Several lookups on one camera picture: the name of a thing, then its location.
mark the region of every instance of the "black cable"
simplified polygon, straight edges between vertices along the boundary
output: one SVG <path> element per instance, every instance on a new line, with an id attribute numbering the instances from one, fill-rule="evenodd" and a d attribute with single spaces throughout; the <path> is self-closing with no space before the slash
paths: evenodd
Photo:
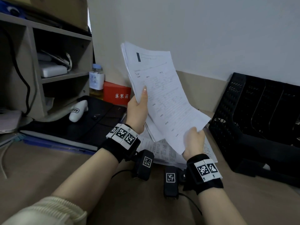
<path id="1" fill-rule="evenodd" d="M 193 203 L 193 205 L 198 209 L 198 211 L 200 212 L 200 214 L 202 215 L 202 212 L 200 211 L 200 209 L 198 208 L 198 206 L 195 204 L 195 202 L 193 202 L 193 200 L 191 198 L 189 198 L 187 195 L 185 195 L 183 193 L 178 193 L 178 195 L 184 196 L 184 197 L 188 198 Z"/>
<path id="2" fill-rule="evenodd" d="M 132 170 L 128 170 L 128 169 L 127 169 L 127 170 L 120 170 L 120 171 L 118 171 L 117 173 L 115 173 L 115 174 L 112 176 L 112 178 L 113 178 L 114 176 L 116 176 L 117 174 L 119 174 L 119 173 L 121 173 L 121 172 L 124 172 L 124 171 L 130 171 L 130 172 L 131 172 Z"/>
<path id="3" fill-rule="evenodd" d="M 13 61 L 13 65 L 16 69 L 16 72 L 18 74 L 18 76 L 20 77 L 20 79 L 23 81 L 23 83 L 26 85 L 27 87 L 27 94 L 26 94 L 26 112 L 23 114 L 24 116 L 27 116 L 28 113 L 30 112 L 30 106 L 29 106 L 29 95 L 30 95 L 30 86 L 29 84 L 26 82 L 26 80 L 24 79 L 24 77 L 22 76 L 22 74 L 20 73 L 18 64 L 17 64 L 17 60 L 16 60 L 16 53 L 15 53 L 15 49 L 13 46 L 13 40 L 11 38 L 11 36 L 9 35 L 9 33 L 0 26 L 0 30 L 2 31 L 2 33 L 6 36 L 8 43 L 9 43 L 9 48 L 10 48 L 10 55 L 11 55 L 11 59 Z"/>

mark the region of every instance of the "right hand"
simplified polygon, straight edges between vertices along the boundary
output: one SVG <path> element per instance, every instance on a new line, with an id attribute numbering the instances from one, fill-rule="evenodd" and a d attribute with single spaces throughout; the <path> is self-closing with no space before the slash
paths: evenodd
<path id="1" fill-rule="evenodd" d="M 195 155 L 199 155 L 203 153 L 204 139 L 205 139 L 205 133 L 203 130 L 197 132 L 196 127 L 192 127 L 189 130 L 185 138 L 186 148 L 182 154 L 183 158 L 186 161 L 188 161 L 190 158 L 192 158 Z"/>

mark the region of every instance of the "fingernail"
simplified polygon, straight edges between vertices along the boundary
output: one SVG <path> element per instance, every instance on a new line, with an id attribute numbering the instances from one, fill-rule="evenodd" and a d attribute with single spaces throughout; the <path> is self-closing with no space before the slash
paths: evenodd
<path id="1" fill-rule="evenodd" d="M 147 86 L 145 85 L 144 88 L 143 88 L 143 93 L 147 93 Z"/>

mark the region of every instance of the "hand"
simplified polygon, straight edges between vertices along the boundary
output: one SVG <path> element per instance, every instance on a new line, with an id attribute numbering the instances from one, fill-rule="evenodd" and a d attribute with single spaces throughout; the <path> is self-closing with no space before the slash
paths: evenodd
<path id="1" fill-rule="evenodd" d="M 195 155 L 203 153 L 205 133 L 203 130 L 197 132 L 196 127 L 192 127 L 185 138 L 185 151 L 183 152 L 183 158 L 188 161 Z"/>
<path id="2" fill-rule="evenodd" d="M 141 101 L 138 104 L 135 96 L 129 101 L 127 106 L 127 121 L 126 124 L 137 133 L 144 132 L 144 124 L 148 115 L 148 93 L 147 87 L 144 86 L 141 96 Z"/>

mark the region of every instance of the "wrist strap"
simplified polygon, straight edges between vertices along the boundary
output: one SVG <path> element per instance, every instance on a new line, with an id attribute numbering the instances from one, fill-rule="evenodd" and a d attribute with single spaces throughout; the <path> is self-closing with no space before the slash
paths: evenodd
<path id="1" fill-rule="evenodd" d="M 117 124 L 107 135 L 106 140 L 101 145 L 102 148 L 111 152 L 118 162 L 123 159 L 130 159 L 141 141 L 138 134 L 128 125 Z"/>
<path id="2" fill-rule="evenodd" d="M 199 154 L 187 161 L 186 183 L 183 190 L 195 190 L 197 195 L 212 187 L 223 188 L 221 174 L 212 159 Z"/>

